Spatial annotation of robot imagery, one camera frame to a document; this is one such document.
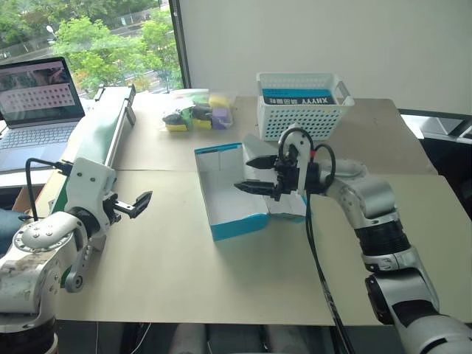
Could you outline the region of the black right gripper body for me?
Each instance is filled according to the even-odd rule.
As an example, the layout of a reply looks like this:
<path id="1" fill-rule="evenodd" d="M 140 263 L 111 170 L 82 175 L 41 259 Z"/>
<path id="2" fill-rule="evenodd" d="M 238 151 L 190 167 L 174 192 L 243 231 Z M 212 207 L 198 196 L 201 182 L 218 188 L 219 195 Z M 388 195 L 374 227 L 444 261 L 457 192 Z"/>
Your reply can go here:
<path id="1" fill-rule="evenodd" d="M 274 163 L 277 172 L 277 183 L 274 188 L 273 199 L 279 201 L 282 194 L 289 195 L 298 188 L 299 168 L 297 167 L 299 152 L 294 145 L 289 145 L 288 152 L 283 159 L 278 157 Z"/>

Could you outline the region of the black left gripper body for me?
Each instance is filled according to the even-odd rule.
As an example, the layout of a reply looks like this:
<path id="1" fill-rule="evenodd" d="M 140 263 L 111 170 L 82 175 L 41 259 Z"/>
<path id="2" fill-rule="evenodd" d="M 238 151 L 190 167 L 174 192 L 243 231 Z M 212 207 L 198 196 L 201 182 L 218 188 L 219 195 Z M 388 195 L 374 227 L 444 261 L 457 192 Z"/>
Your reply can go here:
<path id="1" fill-rule="evenodd" d="M 114 206 L 118 201 L 118 195 L 116 193 L 111 193 L 104 197 L 103 199 L 103 210 L 108 217 L 109 223 L 113 225 L 121 221 L 121 215 L 115 212 Z"/>

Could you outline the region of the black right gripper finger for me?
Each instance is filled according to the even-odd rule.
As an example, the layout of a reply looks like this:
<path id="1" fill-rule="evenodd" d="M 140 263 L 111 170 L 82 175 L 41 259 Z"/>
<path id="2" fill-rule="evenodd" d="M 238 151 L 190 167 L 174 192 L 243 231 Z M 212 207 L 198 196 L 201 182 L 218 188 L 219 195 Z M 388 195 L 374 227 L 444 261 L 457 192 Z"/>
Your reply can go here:
<path id="1" fill-rule="evenodd" d="M 252 195 L 272 196 L 275 191 L 275 184 L 259 180 L 244 180 L 234 183 L 234 186 L 242 192 Z"/>
<path id="2" fill-rule="evenodd" d="M 253 159 L 249 159 L 246 162 L 246 165 L 249 167 L 253 167 L 258 170 L 270 170 L 274 168 L 274 165 L 277 162 L 276 155 L 265 155 L 265 156 L 257 156 Z"/>

